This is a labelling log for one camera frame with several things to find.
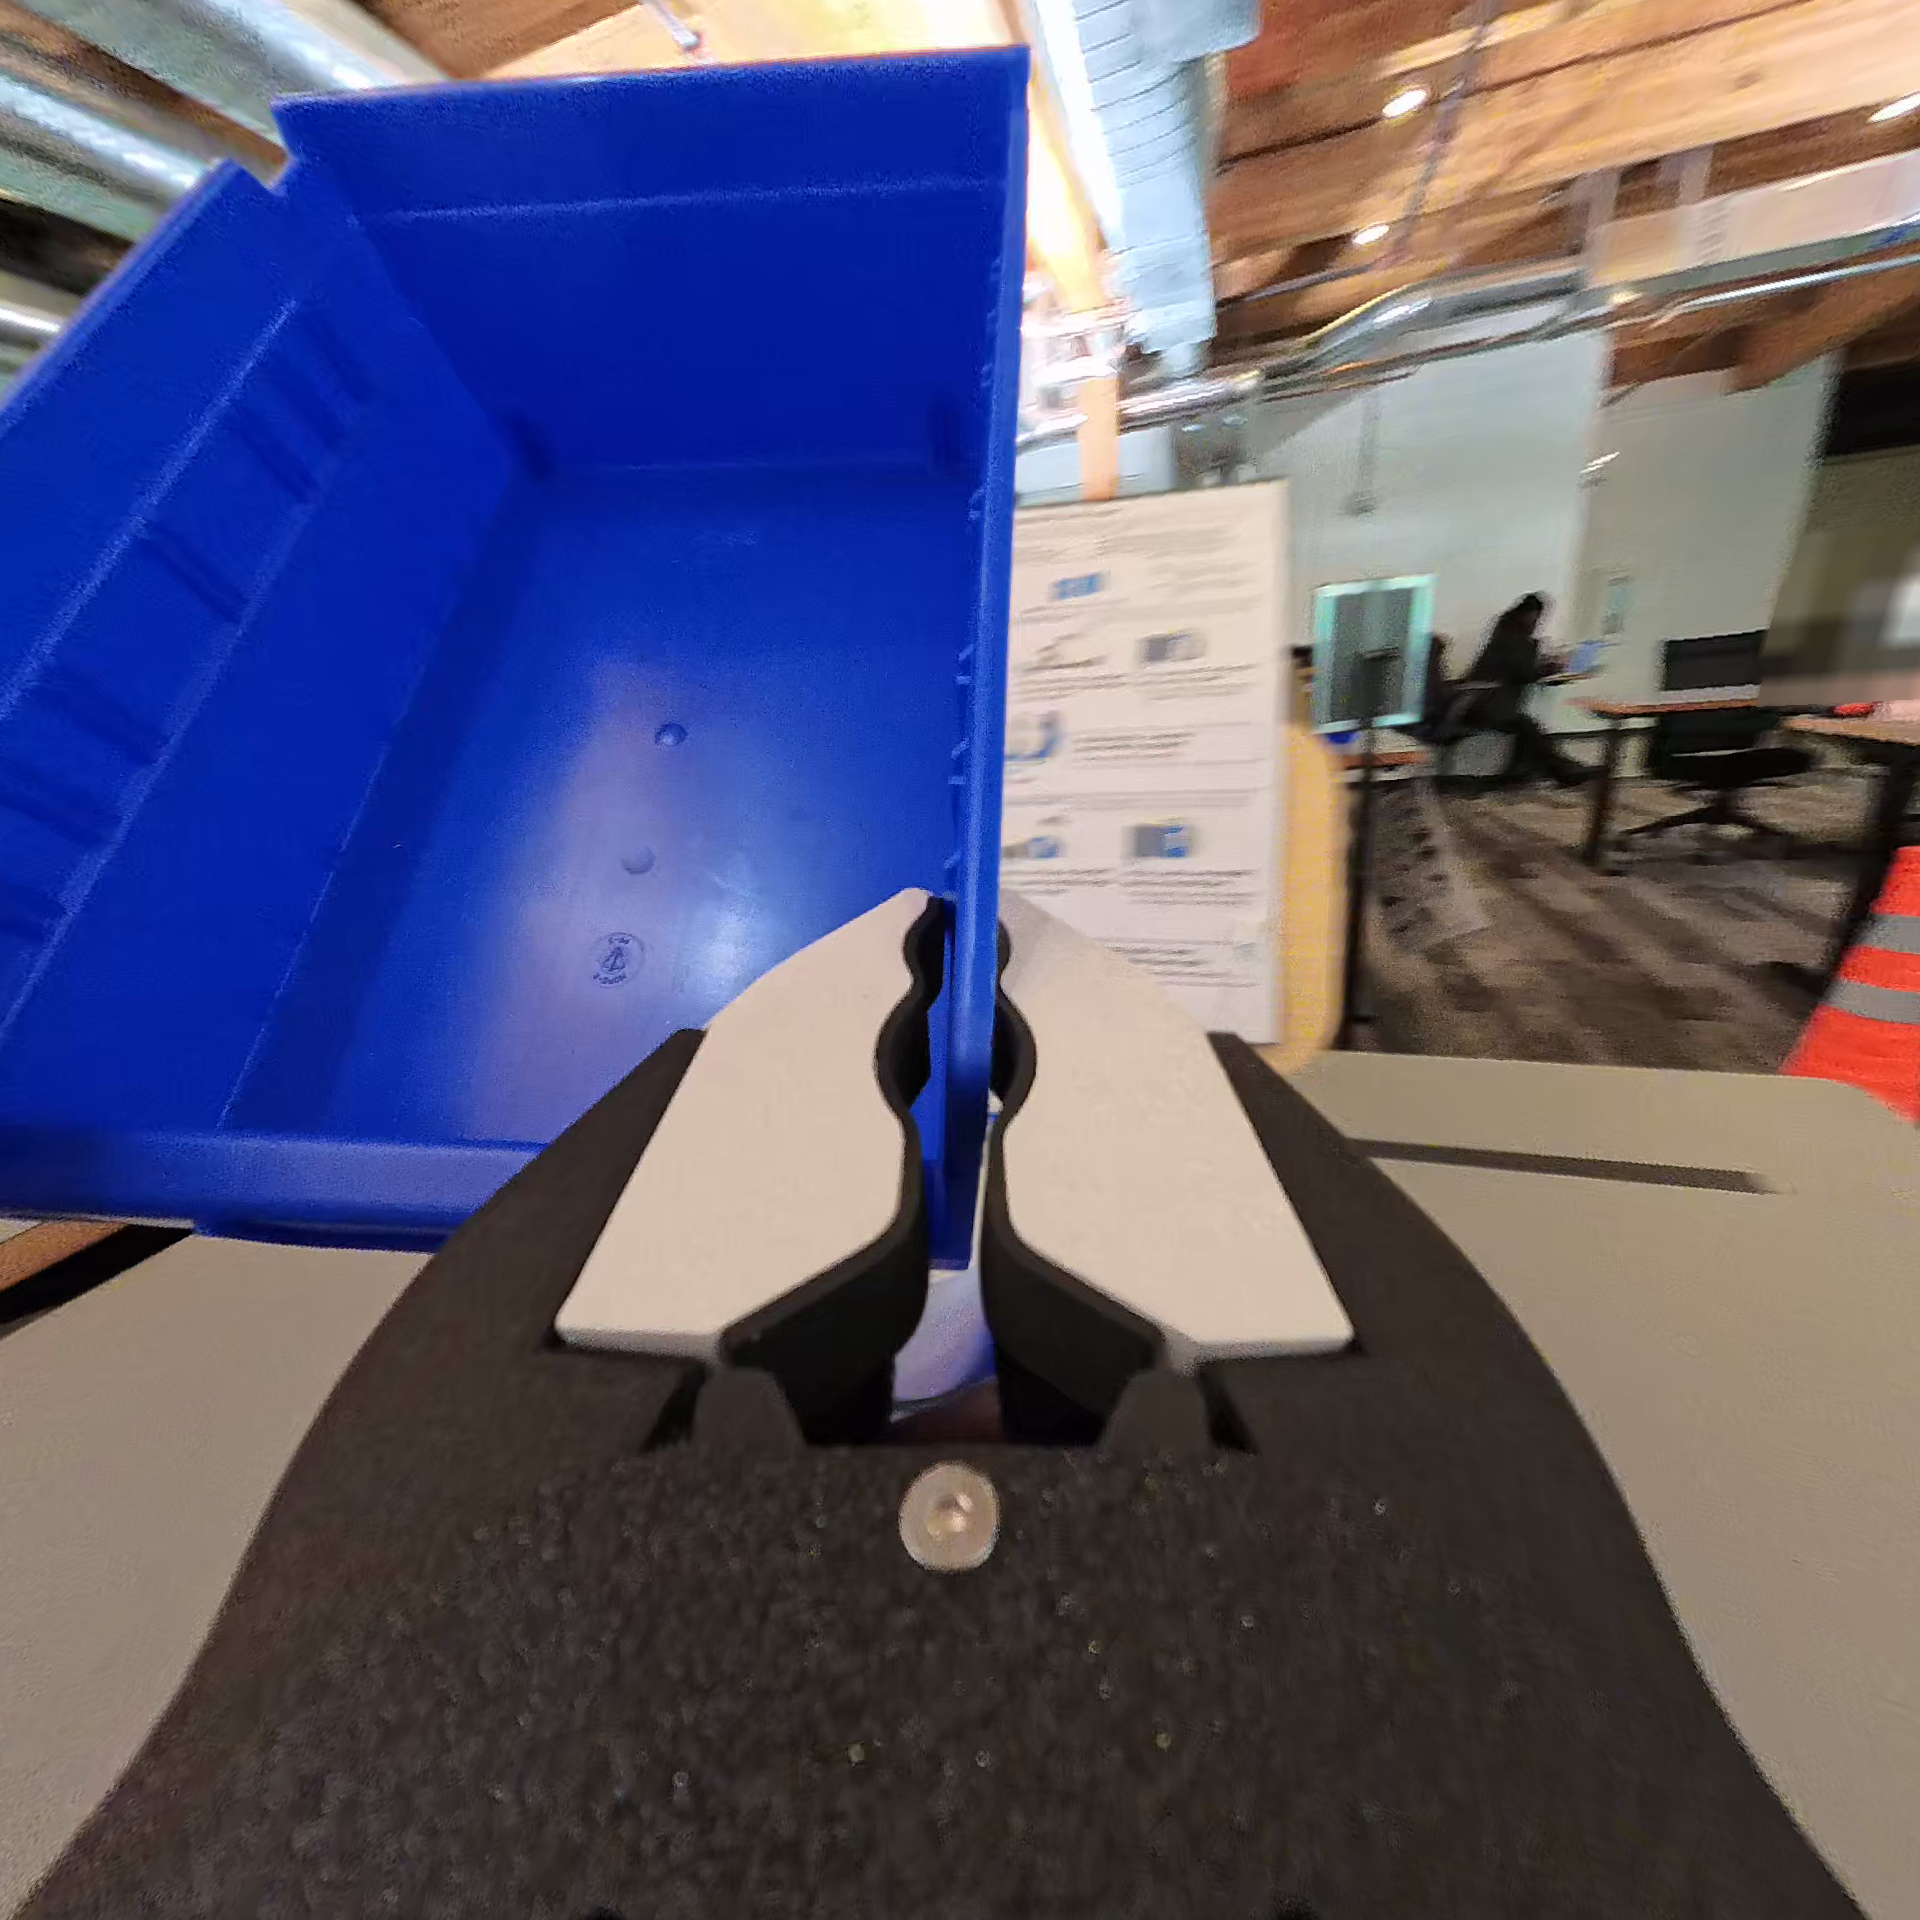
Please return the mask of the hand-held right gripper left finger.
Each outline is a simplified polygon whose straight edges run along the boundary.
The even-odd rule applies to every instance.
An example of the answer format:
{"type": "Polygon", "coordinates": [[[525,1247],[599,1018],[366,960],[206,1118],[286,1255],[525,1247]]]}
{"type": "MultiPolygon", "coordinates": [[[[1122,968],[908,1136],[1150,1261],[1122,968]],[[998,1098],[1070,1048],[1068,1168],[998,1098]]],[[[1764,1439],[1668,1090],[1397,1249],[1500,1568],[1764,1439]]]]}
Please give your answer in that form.
{"type": "Polygon", "coordinates": [[[771,1379],[815,1445],[874,1441],[928,1293],[912,1106],[944,905],[902,889],[693,1036],[553,1317],[569,1351],[771,1379]]]}

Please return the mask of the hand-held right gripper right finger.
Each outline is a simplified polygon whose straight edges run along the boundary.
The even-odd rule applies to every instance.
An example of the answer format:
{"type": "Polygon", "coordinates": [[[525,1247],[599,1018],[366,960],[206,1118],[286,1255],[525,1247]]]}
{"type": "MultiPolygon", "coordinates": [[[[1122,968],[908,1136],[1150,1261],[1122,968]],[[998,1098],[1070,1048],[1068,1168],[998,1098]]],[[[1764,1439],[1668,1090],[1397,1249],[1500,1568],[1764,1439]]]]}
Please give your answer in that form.
{"type": "Polygon", "coordinates": [[[1355,1331],[1211,1036],[1042,905],[998,908],[978,1289],[1006,1425],[1094,1437],[1126,1387],[1355,1331]]]}

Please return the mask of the blue plastic bin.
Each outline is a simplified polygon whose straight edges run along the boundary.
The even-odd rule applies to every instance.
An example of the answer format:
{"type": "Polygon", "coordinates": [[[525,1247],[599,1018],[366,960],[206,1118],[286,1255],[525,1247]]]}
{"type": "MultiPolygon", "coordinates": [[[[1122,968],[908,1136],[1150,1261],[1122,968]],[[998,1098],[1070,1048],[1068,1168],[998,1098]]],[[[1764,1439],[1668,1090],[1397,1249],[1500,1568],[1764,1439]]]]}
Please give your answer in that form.
{"type": "Polygon", "coordinates": [[[13,1216],[430,1245],[946,901],[986,1124],[1020,45],[274,109],[3,398],[13,1216]]]}

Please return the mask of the hanging printed paper sheet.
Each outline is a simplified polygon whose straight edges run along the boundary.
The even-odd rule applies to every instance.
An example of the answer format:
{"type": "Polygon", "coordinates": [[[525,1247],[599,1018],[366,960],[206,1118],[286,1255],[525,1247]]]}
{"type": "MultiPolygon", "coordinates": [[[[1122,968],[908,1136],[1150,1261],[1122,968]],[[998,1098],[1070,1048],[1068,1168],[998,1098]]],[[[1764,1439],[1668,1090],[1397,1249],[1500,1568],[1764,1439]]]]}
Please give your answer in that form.
{"type": "Polygon", "coordinates": [[[1371,875],[1379,924],[1407,952],[1455,946],[1490,926],[1427,775],[1389,779],[1381,789],[1371,875]]]}

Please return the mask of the teal framed panel stand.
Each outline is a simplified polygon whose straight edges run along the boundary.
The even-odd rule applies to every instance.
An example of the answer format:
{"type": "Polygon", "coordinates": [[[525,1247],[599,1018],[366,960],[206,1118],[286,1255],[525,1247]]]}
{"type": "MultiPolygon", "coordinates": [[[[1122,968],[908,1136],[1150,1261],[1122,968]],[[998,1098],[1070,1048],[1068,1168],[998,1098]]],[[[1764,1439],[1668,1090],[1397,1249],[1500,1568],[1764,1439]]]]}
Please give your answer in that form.
{"type": "Polygon", "coordinates": [[[1417,765],[1423,747],[1393,759],[1385,735],[1415,725],[1427,691],[1433,582],[1423,574],[1313,587],[1307,717],[1345,781],[1347,853],[1333,1048],[1351,1046],[1363,1006],[1365,922],[1379,839],[1381,775],[1417,765]]]}

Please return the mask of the wood-edged table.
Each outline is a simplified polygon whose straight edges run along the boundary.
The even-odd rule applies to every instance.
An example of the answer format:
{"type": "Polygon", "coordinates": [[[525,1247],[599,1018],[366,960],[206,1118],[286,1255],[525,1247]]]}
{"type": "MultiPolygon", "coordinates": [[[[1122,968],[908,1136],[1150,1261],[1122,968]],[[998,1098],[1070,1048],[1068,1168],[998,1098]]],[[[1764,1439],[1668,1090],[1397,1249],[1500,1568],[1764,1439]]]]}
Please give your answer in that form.
{"type": "Polygon", "coordinates": [[[121,1220],[1,1218],[1,1293],[111,1239],[121,1220]]]}

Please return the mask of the black office chair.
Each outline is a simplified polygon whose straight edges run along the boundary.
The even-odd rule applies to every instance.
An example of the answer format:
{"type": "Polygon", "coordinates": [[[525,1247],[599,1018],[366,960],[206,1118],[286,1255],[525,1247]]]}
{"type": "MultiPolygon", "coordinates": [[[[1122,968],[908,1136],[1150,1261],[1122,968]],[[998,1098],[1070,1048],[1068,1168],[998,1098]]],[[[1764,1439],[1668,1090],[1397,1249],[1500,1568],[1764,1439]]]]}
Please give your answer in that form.
{"type": "Polygon", "coordinates": [[[1758,787],[1795,779],[1811,767],[1811,753],[1778,743],[1778,713],[1754,703],[1714,705],[1708,697],[1758,685],[1764,627],[1672,635],[1662,645],[1660,693],[1676,695],[1646,737],[1644,773],[1694,803],[1646,819],[1622,833],[1624,841],[1678,829],[1740,829],[1782,851],[1801,851],[1788,829],[1752,813],[1746,797],[1758,787]]]}

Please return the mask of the orange traffic cone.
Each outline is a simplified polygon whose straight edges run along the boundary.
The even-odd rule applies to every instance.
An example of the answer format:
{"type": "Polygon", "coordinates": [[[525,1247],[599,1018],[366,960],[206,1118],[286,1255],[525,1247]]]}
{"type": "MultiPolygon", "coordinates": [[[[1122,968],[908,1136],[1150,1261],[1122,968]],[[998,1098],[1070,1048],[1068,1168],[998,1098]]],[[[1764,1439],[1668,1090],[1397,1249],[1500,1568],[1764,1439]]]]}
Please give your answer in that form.
{"type": "Polygon", "coordinates": [[[1851,1086],[1917,1122],[1917,849],[1891,855],[1857,936],[1803,1022],[1784,1074],[1851,1086]]]}

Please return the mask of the long wood-top desk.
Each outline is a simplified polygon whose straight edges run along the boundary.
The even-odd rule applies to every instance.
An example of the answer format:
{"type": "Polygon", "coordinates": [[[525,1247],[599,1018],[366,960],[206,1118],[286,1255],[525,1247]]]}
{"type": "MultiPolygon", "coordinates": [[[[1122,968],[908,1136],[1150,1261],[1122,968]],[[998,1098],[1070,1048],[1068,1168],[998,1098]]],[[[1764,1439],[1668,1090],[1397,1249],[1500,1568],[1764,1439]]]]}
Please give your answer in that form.
{"type": "MultiPolygon", "coordinates": [[[[1676,699],[1668,693],[1640,701],[1580,699],[1580,707],[1602,723],[1600,761],[1588,789],[1584,835],[1578,851],[1588,869],[1602,871],[1614,843],[1622,841],[1624,831],[1612,831],[1612,803],[1628,737],[1642,739],[1646,751],[1652,721],[1664,715],[1676,699]]],[[[1915,803],[1915,723],[1879,717],[1865,707],[1766,707],[1756,693],[1730,691],[1714,693],[1708,699],[1716,707],[1754,703],[1772,709],[1780,717],[1776,733],[1786,733],[1795,743],[1839,745],[1877,769],[1873,803],[1853,859],[1851,887],[1821,958],[1809,968],[1774,966],[1780,978],[1811,996],[1829,984],[1845,946],[1859,932],[1873,907],[1891,855],[1903,845],[1907,817],[1915,803]]]]}

